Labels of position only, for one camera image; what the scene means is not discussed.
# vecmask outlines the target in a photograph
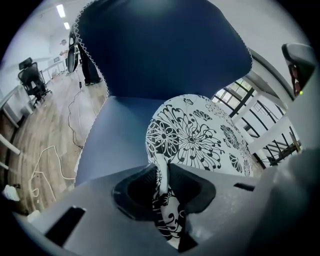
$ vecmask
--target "white desk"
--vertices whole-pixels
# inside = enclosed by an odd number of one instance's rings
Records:
[[[16,127],[19,128],[19,125],[12,119],[12,117],[9,115],[9,113],[6,111],[6,109],[4,108],[4,106],[6,105],[6,103],[8,102],[8,100],[10,100],[10,98],[15,95],[18,99],[18,102],[21,104],[21,109],[26,108],[26,110],[29,112],[29,114],[31,115],[33,113],[33,111],[31,110],[30,106],[29,106],[29,102],[27,102],[26,100],[22,99],[22,94],[26,94],[25,88],[20,84],[18,86],[16,86],[12,91],[10,91],[2,100],[0,100],[0,110],[3,110],[4,114],[6,115],[6,117],[9,119],[9,121]],[[5,137],[3,137],[0,134],[0,142],[2,142],[8,149],[10,149],[11,151],[13,151],[15,154],[19,155],[20,154],[20,150],[17,149],[14,145],[12,145]],[[4,169],[8,170],[9,167],[7,165],[5,165],[4,163],[0,162],[0,166],[3,167]]]
[[[49,79],[52,79],[52,77],[51,77],[51,75],[50,75],[50,73],[49,73],[49,70],[52,69],[52,68],[54,68],[55,66],[57,66],[57,68],[58,68],[58,70],[59,70],[59,74],[60,74],[61,71],[60,71],[59,64],[61,64],[61,63],[62,63],[62,65],[63,65],[63,71],[65,71],[65,70],[66,70],[65,60],[56,62],[56,63],[54,63],[53,65],[51,65],[51,66],[49,66],[49,67],[47,67],[47,68],[45,68],[45,69],[43,69],[43,70],[40,71],[40,72],[41,72],[41,75],[42,75],[43,82],[44,82],[45,84],[46,84],[46,81],[45,81],[45,79],[44,79],[43,72],[47,71],[47,72],[48,72]]]

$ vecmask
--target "office chair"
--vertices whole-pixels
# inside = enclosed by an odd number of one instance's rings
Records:
[[[52,94],[52,91],[46,89],[45,83],[38,70],[38,64],[36,62],[32,63],[30,57],[19,63],[19,70],[21,71],[18,74],[18,78],[21,80],[27,94],[35,96],[35,102],[33,104],[33,107],[35,108],[35,105],[41,99],[44,100],[43,97],[48,93]]]

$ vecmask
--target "navy blue cloth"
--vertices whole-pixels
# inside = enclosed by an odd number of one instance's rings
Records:
[[[147,128],[163,100],[110,96],[83,147],[76,186],[105,175],[148,164]]]
[[[97,69],[92,61],[87,56],[86,52],[83,50],[81,46],[79,46],[80,56],[82,60],[82,72],[84,75],[84,83],[98,83],[101,79],[98,75]]]
[[[242,39],[207,0],[95,1],[74,29],[111,95],[84,145],[76,185],[148,164],[147,127],[165,100],[211,98],[252,65]]]
[[[207,0],[100,0],[77,25],[114,96],[211,98],[252,65],[242,39]]]

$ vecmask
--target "white wall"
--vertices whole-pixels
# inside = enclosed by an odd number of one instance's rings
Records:
[[[304,149],[318,149],[320,146],[320,70],[314,70],[303,94],[299,95],[287,110],[289,120],[294,124]]]
[[[49,51],[50,54],[54,56],[58,56],[60,52],[69,48],[69,32],[70,30],[66,30],[65,28],[59,29],[56,33],[49,38]],[[65,39],[67,44],[62,46],[60,43]]]
[[[209,1],[222,11],[245,44],[273,65],[291,85],[281,46],[309,44],[309,41],[290,14],[274,0]]]
[[[18,79],[19,63],[29,57],[37,62],[39,70],[42,70],[48,67],[51,54],[49,38],[25,24],[12,39],[2,59],[0,90],[4,96],[20,83]]]

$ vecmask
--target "black and white floral fabric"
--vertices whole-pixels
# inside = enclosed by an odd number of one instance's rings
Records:
[[[178,248],[184,211],[168,185],[167,164],[183,164],[210,172],[253,176],[248,144],[231,118],[207,97],[185,94],[167,100],[154,113],[146,133],[150,163],[158,168],[153,209],[156,224]]]

